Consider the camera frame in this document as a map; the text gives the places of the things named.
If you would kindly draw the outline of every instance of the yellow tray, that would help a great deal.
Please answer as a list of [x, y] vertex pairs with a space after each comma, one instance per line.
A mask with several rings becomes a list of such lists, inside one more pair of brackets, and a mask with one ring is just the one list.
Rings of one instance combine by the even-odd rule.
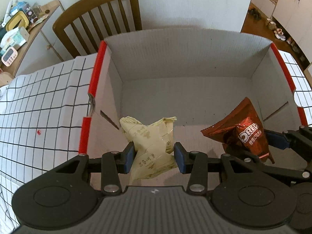
[[19, 11], [13, 16], [13, 18], [11, 18], [11, 20], [5, 25], [5, 30], [8, 32], [16, 28], [17, 24], [18, 24], [18, 27], [24, 26], [25, 29], [29, 25], [29, 20], [23, 11]]

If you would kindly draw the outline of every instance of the chair backrest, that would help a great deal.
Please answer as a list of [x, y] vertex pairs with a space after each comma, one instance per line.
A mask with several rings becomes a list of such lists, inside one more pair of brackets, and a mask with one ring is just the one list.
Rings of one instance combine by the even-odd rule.
[[[71, 25], [75, 35], [77, 36], [77, 38], [78, 38], [80, 44], [82, 45], [83, 49], [85, 50], [85, 52], [87, 54], [91, 54], [86, 42], [84, 41], [82, 35], [80, 34], [80, 32], [78, 31], [77, 27], [74, 24], [74, 20], [76, 20], [77, 18], [79, 18], [79, 20], [82, 24], [82, 27], [83, 27], [85, 33], [87, 34], [92, 46], [94, 47], [96, 52], [98, 51], [98, 46], [96, 44], [96, 41], [95, 41], [94, 37], [92, 36], [92, 33], [87, 26], [87, 23], [85, 22], [84, 18], [82, 17], [83, 14], [88, 12], [88, 14], [91, 18], [91, 22], [95, 28], [95, 31], [96, 31], [99, 39], [100, 40], [104, 39], [103, 34], [99, 28], [99, 25], [98, 25], [94, 15], [93, 15], [93, 13], [91, 12], [92, 9], [97, 8], [99, 10], [99, 14], [101, 16], [101, 19], [103, 21], [103, 24], [105, 26], [107, 34], [109, 36], [111, 36], [112, 31], [110, 29], [110, 26], [109, 26], [107, 20], [106, 20], [104, 12], [101, 8], [102, 4], [107, 3], [113, 24], [114, 24], [115, 29], [116, 29], [116, 32], [118, 34], [121, 33], [121, 29], [120, 29], [120, 26], [118, 24], [118, 21], [117, 21], [115, 12], [113, 10], [111, 1], [114, 1], [114, 0], [80, 0], [80, 1], [76, 2], [75, 4], [73, 4], [72, 6], [70, 6], [68, 9], [66, 9], [60, 15], [60, 17], [55, 21], [55, 23], [53, 24], [53, 31], [55, 32], [55, 34], [57, 35], [59, 40], [62, 42], [62, 44], [65, 46], [65, 48], [69, 51], [69, 53], [74, 58], [76, 56], [81, 55], [81, 54], [79, 53], [79, 51], [77, 50], [77, 48], [75, 47], [75, 45], [72, 43], [72, 41], [70, 40], [70, 38], [68, 37], [68, 35], [65, 32], [65, 28], [68, 25]], [[127, 20], [126, 13], [125, 13], [125, 10], [124, 10], [124, 7], [123, 7], [121, 0], [118, 0], [118, 5], [119, 5], [119, 10], [120, 10], [120, 13], [122, 16], [122, 20], [123, 20], [125, 29], [127, 32], [130, 32], [128, 20]], [[142, 23], [141, 23], [140, 8], [139, 8], [138, 0], [130, 0], [130, 6], [131, 6], [131, 12], [132, 12], [132, 16], [133, 16], [135, 30], [142, 30]]]

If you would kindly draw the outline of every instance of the snack bag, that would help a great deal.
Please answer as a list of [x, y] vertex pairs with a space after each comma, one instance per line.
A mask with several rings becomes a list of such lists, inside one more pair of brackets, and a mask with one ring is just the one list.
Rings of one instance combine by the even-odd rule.
[[243, 147], [263, 162], [269, 158], [274, 163], [263, 125], [249, 98], [244, 98], [223, 120], [201, 132], [226, 145]]
[[135, 118], [120, 119], [123, 133], [128, 141], [133, 141], [137, 152], [131, 168], [130, 182], [136, 179], [149, 179], [170, 169], [176, 168], [174, 156], [173, 122], [176, 117], [143, 125]]

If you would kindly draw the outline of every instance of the cardboard box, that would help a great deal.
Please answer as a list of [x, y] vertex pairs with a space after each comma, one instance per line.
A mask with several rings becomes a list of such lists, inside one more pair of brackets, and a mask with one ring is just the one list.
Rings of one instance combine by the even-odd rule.
[[[282, 132], [306, 125], [293, 85], [275, 44], [259, 36], [168, 28], [108, 37], [93, 69], [88, 92], [92, 108], [83, 121], [79, 152], [94, 158], [122, 151], [127, 140], [117, 129], [121, 117], [151, 124], [176, 116], [175, 142], [187, 151], [220, 157], [222, 145], [200, 130], [223, 119], [244, 97], [266, 129]], [[140, 184], [186, 185], [188, 177], [176, 168]], [[212, 179], [213, 188], [218, 180]]]

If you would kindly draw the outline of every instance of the yellow snack package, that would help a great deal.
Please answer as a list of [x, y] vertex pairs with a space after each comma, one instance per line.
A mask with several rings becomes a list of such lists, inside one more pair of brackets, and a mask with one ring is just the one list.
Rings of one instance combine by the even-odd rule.
[[143, 125], [141, 122], [127, 116], [120, 119], [123, 133], [128, 141], [133, 141], [137, 152], [131, 168], [130, 181], [149, 179], [170, 169], [176, 168], [174, 156], [173, 123], [176, 117]]

